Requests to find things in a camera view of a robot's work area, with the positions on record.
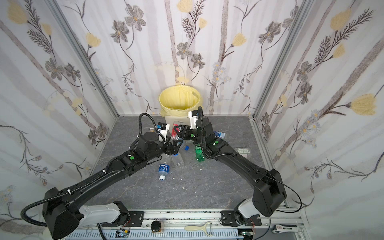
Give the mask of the red cap Fiji bottle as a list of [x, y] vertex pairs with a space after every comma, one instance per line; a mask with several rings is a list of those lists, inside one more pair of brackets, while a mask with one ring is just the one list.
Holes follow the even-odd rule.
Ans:
[[172, 127], [172, 139], [185, 140], [188, 129], [188, 125], [184, 125], [181, 122], [174, 122]]

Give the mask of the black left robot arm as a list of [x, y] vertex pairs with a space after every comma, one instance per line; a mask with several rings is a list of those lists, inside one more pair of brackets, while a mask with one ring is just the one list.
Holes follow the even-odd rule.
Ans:
[[49, 190], [43, 200], [27, 205], [21, 218], [29, 224], [47, 227], [54, 240], [61, 239], [80, 226], [85, 215], [80, 208], [97, 194], [150, 164], [162, 154], [177, 154], [181, 140], [164, 137], [159, 129], [143, 133], [139, 121], [139, 134], [128, 151], [112, 158], [99, 172], [61, 191]]

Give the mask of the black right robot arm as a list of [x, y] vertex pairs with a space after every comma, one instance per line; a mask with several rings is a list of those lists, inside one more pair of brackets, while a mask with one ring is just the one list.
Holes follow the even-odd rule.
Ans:
[[254, 216], [270, 218], [286, 200], [288, 186], [283, 183], [281, 174], [275, 170], [267, 170], [255, 165], [238, 153], [228, 142], [215, 135], [212, 124], [198, 107], [197, 119], [193, 127], [188, 125], [173, 126], [177, 136], [193, 143], [202, 149], [205, 159], [213, 159], [225, 164], [253, 187], [253, 196], [242, 201], [234, 208], [236, 225], [246, 225]]

